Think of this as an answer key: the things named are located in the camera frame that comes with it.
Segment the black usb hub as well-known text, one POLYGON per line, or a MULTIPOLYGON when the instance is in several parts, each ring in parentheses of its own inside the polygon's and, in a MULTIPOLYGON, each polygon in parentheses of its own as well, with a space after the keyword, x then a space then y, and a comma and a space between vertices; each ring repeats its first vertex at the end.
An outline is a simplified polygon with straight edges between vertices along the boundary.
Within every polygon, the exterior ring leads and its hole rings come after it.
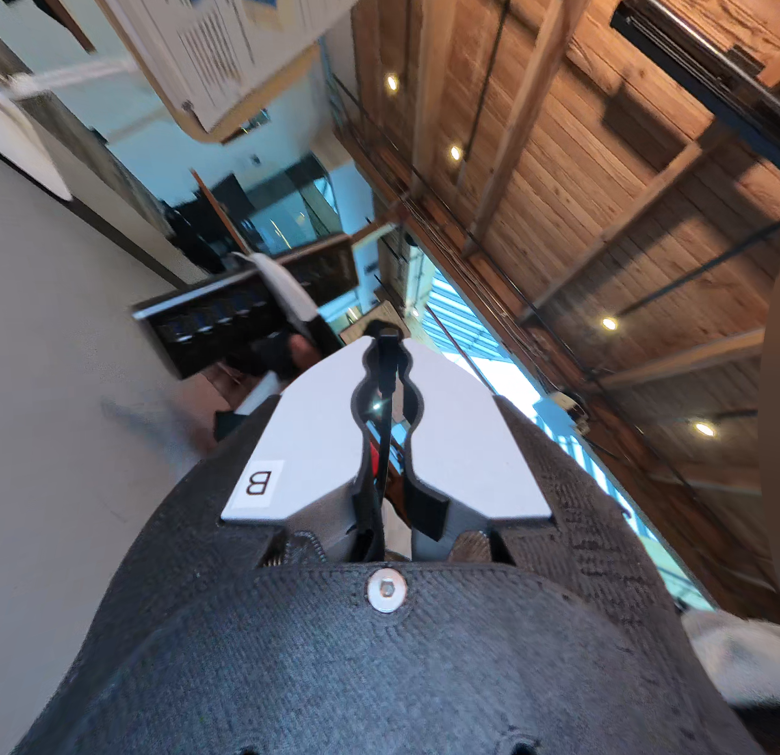
MULTIPOLYGON (((320 314, 323 306, 359 284, 353 239, 348 234, 329 236, 271 259, 287 268, 320 314)), ((216 365, 240 346, 279 331, 285 321, 257 270, 238 261, 232 271, 130 309, 132 319, 180 380, 216 365)))

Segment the person's right hand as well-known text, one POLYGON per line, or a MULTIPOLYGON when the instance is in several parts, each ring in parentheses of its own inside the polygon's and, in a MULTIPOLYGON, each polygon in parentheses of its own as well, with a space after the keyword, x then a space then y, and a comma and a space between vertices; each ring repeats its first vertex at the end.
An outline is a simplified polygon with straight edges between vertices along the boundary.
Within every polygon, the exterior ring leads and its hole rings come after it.
POLYGON ((323 359, 317 347, 299 333, 289 336, 287 346, 290 360, 298 374, 311 369, 323 359))

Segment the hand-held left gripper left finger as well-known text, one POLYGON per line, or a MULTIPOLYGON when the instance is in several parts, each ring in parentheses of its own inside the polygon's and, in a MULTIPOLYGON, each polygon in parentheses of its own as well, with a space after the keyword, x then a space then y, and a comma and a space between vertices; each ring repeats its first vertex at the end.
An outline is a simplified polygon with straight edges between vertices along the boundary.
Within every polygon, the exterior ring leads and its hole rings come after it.
POLYGON ((381 561, 381 497, 360 399, 376 386, 377 341, 320 361, 279 397, 221 512, 226 524, 313 534, 337 562, 381 561))

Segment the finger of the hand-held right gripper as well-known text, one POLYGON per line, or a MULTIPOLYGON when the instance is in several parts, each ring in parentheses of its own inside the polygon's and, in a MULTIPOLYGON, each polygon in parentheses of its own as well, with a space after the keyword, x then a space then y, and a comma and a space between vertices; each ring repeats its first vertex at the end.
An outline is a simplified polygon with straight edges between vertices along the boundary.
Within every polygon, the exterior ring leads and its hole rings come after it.
POLYGON ((243 348, 244 353, 258 360, 290 360, 287 343, 294 333, 311 341, 323 358, 342 348, 340 339, 322 318, 317 304, 285 266, 262 253, 234 253, 234 256, 257 270, 285 318, 279 331, 252 341, 243 348))

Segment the white document stand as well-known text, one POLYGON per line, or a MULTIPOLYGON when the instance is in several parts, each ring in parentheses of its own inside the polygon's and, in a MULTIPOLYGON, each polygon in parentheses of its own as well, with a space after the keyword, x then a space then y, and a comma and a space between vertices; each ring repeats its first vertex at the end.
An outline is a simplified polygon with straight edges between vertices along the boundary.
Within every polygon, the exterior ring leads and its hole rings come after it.
POLYGON ((64 202, 73 199, 52 157, 18 102, 59 88, 140 70, 131 56, 98 59, 40 74, 1 76, 1 155, 64 202))

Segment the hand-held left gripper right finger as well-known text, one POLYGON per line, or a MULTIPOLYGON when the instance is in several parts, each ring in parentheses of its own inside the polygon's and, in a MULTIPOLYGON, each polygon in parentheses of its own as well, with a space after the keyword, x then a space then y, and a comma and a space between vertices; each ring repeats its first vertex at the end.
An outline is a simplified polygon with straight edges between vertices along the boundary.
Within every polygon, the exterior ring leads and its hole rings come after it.
POLYGON ((464 533, 552 527, 551 506, 489 388, 417 341, 401 341, 401 352, 412 560, 444 561, 464 533))

